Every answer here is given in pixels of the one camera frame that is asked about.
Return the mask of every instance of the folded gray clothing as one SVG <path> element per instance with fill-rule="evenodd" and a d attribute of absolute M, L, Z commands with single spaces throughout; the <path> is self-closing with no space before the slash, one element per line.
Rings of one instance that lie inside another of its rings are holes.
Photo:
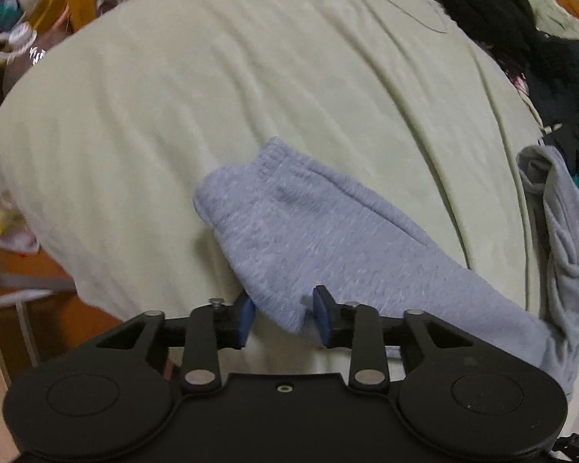
<path fill-rule="evenodd" d="M 579 367 L 579 189 L 554 146 L 528 146 L 517 156 L 523 188 L 542 197 L 549 233 L 547 317 L 553 323 L 545 370 L 560 368 L 573 385 Z"/>
<path fill-rule="evenodd" d="M 208 175 L 194 204 L 256 306 L 290 332 L 325 284 L 338 302 L 388 317 L 423 309 L 572 390 L 578 362 L 564 333 L 457 264 L 378 194 L 279 139 L 252 164 Z"/>

